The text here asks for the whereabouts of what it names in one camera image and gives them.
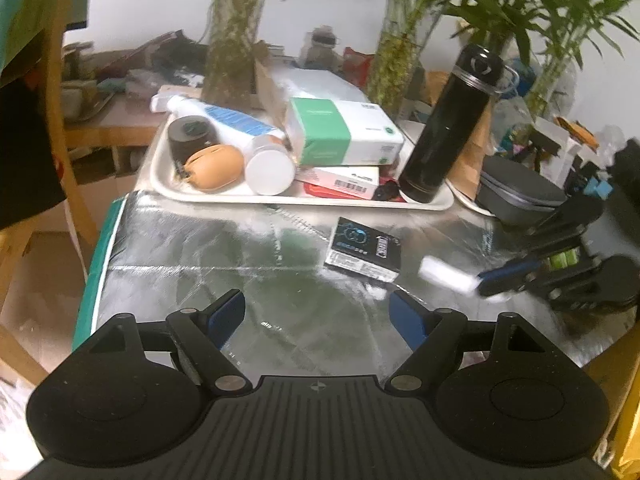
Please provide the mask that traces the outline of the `green white wipes pack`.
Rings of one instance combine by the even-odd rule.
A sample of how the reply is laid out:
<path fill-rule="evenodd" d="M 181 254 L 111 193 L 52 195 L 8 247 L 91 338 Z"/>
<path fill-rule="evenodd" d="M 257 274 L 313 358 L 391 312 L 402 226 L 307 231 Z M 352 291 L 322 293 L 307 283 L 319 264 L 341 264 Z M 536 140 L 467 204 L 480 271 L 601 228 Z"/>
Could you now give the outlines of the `green white wipes pack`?
<path fill-rule="evenodd" d="M 578 248 L 572 248 L 549 257 L 547 259 L 547 266 L 550 270 L 566 269 L 569 266 L 577 264 L 579 260 L 580 250 Z"/>

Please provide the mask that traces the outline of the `small black printed box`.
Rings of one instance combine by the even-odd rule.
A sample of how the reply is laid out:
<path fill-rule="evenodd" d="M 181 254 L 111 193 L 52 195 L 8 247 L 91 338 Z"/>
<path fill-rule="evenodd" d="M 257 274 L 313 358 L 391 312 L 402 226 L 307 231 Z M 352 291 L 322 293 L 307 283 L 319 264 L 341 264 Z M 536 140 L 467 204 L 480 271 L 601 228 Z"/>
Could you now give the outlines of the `small black printed box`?
<path fill-rule="evenodd" d="M 396 236 L 340 217 L 332 231 L 324 264 L 375 281 L 393 283 L 401 270 L 401 241 Z"/>

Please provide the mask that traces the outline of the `cardboard box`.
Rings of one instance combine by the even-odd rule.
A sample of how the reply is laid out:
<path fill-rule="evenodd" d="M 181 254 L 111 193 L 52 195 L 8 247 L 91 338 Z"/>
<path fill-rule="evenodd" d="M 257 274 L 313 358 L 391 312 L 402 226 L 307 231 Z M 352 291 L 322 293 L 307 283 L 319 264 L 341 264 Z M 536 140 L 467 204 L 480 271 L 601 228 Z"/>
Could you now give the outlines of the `cardboard box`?
<path fill-rule="evenodd" d="M 639 478 L 639 324 L 584 371 L 608 399 L 610 421 L 594 459 L 616 479 Z"/>

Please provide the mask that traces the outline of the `grey hard case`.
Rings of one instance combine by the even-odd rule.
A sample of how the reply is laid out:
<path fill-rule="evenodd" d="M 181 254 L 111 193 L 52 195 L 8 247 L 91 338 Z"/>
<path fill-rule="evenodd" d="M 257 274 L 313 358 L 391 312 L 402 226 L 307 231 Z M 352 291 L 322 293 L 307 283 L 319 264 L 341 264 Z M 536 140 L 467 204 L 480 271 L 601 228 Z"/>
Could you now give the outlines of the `grey hard case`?
<path fill-rule="evenodd" d="M 484 158 L 475 203 L 506 226 L 533 226 L 566 201 L 562 188 L 500 156 Z"/>

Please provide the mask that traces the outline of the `white plastic tray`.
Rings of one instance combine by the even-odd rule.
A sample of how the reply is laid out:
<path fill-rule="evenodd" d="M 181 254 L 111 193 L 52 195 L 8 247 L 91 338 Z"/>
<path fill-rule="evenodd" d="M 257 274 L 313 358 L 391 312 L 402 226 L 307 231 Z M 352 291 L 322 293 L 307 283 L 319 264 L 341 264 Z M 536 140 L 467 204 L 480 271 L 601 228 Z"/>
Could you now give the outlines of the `white plastic tray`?
<path fill-rule="evenodd" d="M 331 206 L 373 209 L 405 209 L 420 211 L 445 211 L 454 204 L 454 193 L 448 185 L 442 184 L 434 200 L 428 204 L 415 202 L 382 202 L 382 200 L 360 200 L 359 198 L 317 197 L 306 192 L 303 183 L 295 181 L 283 194 L 276 196 L 256 195 L 250 187 L 240 182 L 223 191 L 205 193 L 190 184 L 183 183 L 177 176 L 168 145 L 167 130 L 174 116 L 160 124 L 150 148 L 149 185 L 160 195 L 181 203 L 192 204 L 261 204 L 296 206 Z"/>

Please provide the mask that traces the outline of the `pink white flat box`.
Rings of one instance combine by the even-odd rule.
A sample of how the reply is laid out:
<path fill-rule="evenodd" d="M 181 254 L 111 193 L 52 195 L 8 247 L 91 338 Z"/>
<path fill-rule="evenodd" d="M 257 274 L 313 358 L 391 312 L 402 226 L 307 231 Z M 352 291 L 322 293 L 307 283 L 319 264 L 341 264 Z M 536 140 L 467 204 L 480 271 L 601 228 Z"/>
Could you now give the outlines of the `pink white flat box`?
<path fill-rule="evenodd" d="M 380 170 L 377 166 L 300 167 L 295 179 L 370 200 L 380 185 Z"/>

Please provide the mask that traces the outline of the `tan round pouch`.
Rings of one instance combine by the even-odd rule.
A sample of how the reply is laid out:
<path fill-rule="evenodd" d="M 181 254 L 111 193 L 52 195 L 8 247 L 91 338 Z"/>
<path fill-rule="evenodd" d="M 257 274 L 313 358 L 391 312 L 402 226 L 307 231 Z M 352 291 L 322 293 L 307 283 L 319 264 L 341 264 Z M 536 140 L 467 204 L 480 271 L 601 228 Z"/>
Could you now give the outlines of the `tan round pouch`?
<path fill-rule="evenodd" d="M 184 164 L 186 182 L 205 191 L 215 191 L 235 182 L 242 176 L 243 170 L 242 152 L 227 144 L 203 148 L 191 155 Z"/>

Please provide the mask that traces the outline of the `white capped jar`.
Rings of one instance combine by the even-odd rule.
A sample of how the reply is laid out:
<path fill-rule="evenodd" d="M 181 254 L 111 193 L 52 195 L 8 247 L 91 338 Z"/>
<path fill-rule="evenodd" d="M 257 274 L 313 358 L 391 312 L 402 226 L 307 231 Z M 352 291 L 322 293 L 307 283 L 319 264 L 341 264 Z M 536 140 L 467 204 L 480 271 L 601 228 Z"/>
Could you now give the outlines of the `white capped jar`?
<path fill-rule="evenodd" d="M 256 136 L 245 156 L 244 179 L 254 193 L 275 196 L 285 192 L 296 176 L 296 165 L 283 141 L 271 134 Z"/>

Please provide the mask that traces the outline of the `black cylinder speaker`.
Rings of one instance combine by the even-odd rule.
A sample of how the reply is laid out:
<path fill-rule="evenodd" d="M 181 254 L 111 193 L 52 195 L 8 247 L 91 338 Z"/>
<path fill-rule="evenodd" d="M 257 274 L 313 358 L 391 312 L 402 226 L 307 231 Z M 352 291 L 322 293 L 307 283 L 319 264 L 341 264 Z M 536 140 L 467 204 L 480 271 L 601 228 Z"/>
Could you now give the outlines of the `black cylinder speaker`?
<path fill-rule="evenodd" d="M 168 125 L 167 136 L 171 157 L 181 165 L 196 152 L 218 143 L 213 124 L 200 116 L 184 116 L 173 120 Z"/>

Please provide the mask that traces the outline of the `wooden chair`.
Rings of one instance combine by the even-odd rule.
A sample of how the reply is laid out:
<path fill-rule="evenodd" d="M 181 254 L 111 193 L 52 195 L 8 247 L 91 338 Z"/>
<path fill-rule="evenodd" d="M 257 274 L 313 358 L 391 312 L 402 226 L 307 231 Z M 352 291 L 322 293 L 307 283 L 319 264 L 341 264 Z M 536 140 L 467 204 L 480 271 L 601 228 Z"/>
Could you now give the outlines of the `wooden chair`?
<path fill-rule="evenodd" d="M 67 220 L 70 234 L 78 235 L 92 248 L 96 248 L 99 232 L 88 207 L 82 198 L 68 156 L 65 125 L 62 113 L 63 36 L 72 10 L 73 0 L 49 0 L 49 15 L 39 35 L 40 52 L 35 62 L 39 104 L 47 127 L 51 149 L 51 165 L 66 197 Z M 32 234 L 38 226 L 41 214 L 15 223 L 1 230 L 1 311 L 8 294 L 13 274 Z M 1 363 L 32 386 L 38 386 L 48 372 L 1 324 Z"/>

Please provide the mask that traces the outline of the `white blue tube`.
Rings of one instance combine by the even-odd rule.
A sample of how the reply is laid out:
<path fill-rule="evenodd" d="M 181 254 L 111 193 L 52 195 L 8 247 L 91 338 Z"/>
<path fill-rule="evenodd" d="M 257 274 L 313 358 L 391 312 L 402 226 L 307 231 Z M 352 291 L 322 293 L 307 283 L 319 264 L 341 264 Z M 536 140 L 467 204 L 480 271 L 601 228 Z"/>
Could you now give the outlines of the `white blue tube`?
<path fill-rule="evenodd" d="M 285 140 L 285 133 L 279 128 L 261 122 L 257 118 L 230 110 L 230 108 L 207 104 L 185 94 L 160 92 L 152 96 L 152 113 L 170 113 L 175 118 L 198 116 L 208 120 L 216 130 L 221 143 L 232 144 L 237 148 L 250 148 L 258 136 L 273 136 Z"/>

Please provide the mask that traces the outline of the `far right vase bamboo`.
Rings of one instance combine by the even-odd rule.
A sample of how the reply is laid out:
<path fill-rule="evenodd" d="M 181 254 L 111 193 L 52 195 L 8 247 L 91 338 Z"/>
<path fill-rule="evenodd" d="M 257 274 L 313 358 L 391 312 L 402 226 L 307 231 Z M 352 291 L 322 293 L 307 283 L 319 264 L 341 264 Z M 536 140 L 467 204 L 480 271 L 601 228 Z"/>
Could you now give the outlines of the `far right vase bamboo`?
<path fill-rule="evenodd" d="M 611 25 L 633 40 L 639 39 L 636 26 L 623 17 L 631 0 L 539 0 L 538 34 L 544 40 L 544 64 L 525 102 L 535 117 L 544 116 L 561 76 L 572 64 L 584 66 L 582 44 L 599 47 L 600 37 L 617 53 L 622 48 L 605 32 Z"/>

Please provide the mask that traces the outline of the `dark glass jar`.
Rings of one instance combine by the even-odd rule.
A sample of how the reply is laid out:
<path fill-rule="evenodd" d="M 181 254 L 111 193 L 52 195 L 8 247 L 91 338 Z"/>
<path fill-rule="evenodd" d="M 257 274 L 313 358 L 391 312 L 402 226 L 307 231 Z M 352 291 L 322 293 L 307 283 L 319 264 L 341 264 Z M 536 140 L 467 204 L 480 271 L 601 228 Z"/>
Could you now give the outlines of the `dark glass jar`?
<path fill-rule="evenodd" d="M 337 73 L 343 64 L 336 52 L 337 36 L 330 25 L 321 25 L 306 33 L 297 63 L 305 70 L 328 70 Z"/>

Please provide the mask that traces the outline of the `middle glass vase bamboo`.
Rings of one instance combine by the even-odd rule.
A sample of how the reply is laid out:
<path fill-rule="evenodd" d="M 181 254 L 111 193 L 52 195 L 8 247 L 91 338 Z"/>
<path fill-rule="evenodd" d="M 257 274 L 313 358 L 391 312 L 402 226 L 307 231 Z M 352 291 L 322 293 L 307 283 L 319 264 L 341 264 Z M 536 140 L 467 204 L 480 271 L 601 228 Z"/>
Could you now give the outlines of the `middle glass vase bamboo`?
<path fill-rule="evenodd" d="M 420 55 L 445 6 L 446 0 L 386 0 L 366 93 L 391 118 L 400 112 Z"/>

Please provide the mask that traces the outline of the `green fabric bag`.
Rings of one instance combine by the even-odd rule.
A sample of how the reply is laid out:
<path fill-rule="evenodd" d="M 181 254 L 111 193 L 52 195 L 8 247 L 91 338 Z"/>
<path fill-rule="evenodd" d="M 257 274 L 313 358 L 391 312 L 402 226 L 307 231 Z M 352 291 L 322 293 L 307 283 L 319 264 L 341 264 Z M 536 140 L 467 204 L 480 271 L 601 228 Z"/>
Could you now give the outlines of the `green fabric bag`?
<path fill-rule="evenodd" d="M 6 66 L 36 36 L 28 25 L 18 24 L 24 18 L 23 4 L 25 0 L 1 0 L 1 69 Z"/>

